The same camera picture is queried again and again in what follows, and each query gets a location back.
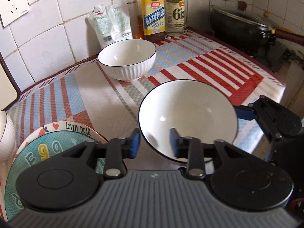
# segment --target amber liquid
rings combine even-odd
[[[138,30],[139,30],[139,38],[148,40],[152,43],[157,43],[159,41],[163,41],[166,36],[166,32],[159,32],[151,35],[143,34],[143,18],[141,16],[137,17],[138,20]]]

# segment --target vinegar bottle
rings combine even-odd
[[[165,0],[165,7],[167,35],[183,35],[185,27],[185,0]]]
[[[165,0],[136,0],[139,38],[153,43],[165,39]]]

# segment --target cutting board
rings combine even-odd
[[[19,89],[3,63],[0,55],[0,110],[5,109],[18,99]]]

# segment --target red heart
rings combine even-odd
[[[53,123],[53,128],[57,130],[59,128],[59,124]]]
[[[42,128],[42,129],[39,131],[38,136],[42,136],[42,135],[44,135],[44,134],[45,134],[45,130]]]

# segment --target white bowl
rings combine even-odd
[[[12,119],[6,111],[0,111],[0,161],[14,156],[16,148],[16,131]]]
[[[139,127],[148,144],[163,156],[178,162],[170,145],[170,128],[182,137],[196,137],[213,144],[232,143],[238,118],[229,99],[219,90],[199,81],[165,82],[148,93],[139,108]]]
[[[134,81],[153,66],[156,46],[143,39],[126,39],[105,47],[98,55],[104,72],[114,79]]]

